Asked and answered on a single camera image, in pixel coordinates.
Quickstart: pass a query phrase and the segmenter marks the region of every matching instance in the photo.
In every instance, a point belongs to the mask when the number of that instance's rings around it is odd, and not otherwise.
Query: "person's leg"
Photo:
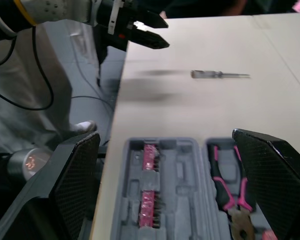
[[[69,123],[72,88],[43,27],[37,27],[37,52],[54,92],[54,104],[44,111],[24,110],[0,98],[0,147],[7,152],[33,147],[54,149],[82,126]],[[0,60],[9,41],[0,42]],[[0,93],[27,107],[43,107],[50,101],[48,88],[36,65],[31,30],[18,34],[10,59],[0,66]]]

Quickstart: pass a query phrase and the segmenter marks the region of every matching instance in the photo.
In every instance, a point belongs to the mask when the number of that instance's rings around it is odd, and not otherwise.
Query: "screwdriver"
[[[193,79],[223,79],[223,78],[249,78],[249,74],[223,73],[222,71],[201,71],[192,70]]]

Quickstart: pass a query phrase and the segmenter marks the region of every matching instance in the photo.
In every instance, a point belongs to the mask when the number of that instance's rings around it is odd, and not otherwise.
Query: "black cable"
[[[15,37],[13,38],[12,42],[11,42],[11,46],[10,46],[10,49],[9,49],[7,55],[5,56],[4,59],[2,59],[2,60],[0,61],[0,66],[1,66],[2,64],[4,64],[6,61],[8,61],[8,59],[11,57],[11,55],[12,55],[14,49],[15,49],[16,41],[17,41],[17,37],[15,36]]]
[[[35,63],[36,63],[36,65],[37,65],[37,67],[38,67],[38,69],[39,69],[39,71],[40,71],[40,73],[41,73],[41,75],[42,75],[42,77],[43,77],[43,80],[45,81],[46,86],[47,86],[47,88],[48,88],[48,90],[49,90],[49,93],[50,93],[50,103],[49,103],[47,106],[45,106],[45,107],[32,108],[32,107],[22,106],[22,105],[20,105],[20,104],[18,104],[18,103],[15,103],[15,102],[9,100],[8,98],[6,98],[5,96],[3,96],[3,95],[1,95],[1,94],[0,94],[0,98],[2,98],[2,99],[5,100],[6,102],[8,102],[8,103],[10,103],[10,104],[12,104],[12,105],[14,105],[14,106],[16,106],[16,107],[18,107],[18,108],[21,108],[21,109],[30,110],[30,111],[42,111],[42,110],[47,110],[47,109],[50,108],[50,107],[52,106],[52,104],[54,103],[55,95],[54,95],[54,91],[53,91],[53,89],[52,89],[52,87],[51,87],[51,85],[50,85],[50,82],[49,82],[49,80],[48,80],[48,78],[47,78],[47,76],[46,76],[44,70],[43,70],[42,67],[41,67],[41,64],[40,64],[40,61],[39,61],[39,58],[38,58],[37,43],[36,43],[36,27],[33,27],[33,28],[32,28],[32,49],[33,49],[33,54],[34,54]]]
[[[87,99],[97,99],[105,104],[108,105],[108,107],[114,112],[115,109],[111,106],[110,103],[108,103],[106,100],[103,100],[102,98],[100,97],[96,97],[96,96],[73,96],[72,99],[78,99],[78,98],[87,98]]]

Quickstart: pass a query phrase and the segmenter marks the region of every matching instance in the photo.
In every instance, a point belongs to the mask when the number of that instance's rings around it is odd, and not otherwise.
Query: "pink pliers handle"
[[[254,196],[251,194],[251,192],[249,191],[248,179],[246,176],[244,166],[242,165],[241,156],[237,146],[234,146],[234,151],[236,153],[238,163],[239,163],[239,168],[241,171],[240,195],[237,204],[249,210],[249,212],[252,212],[254,209],[256,209],[256,200]]]

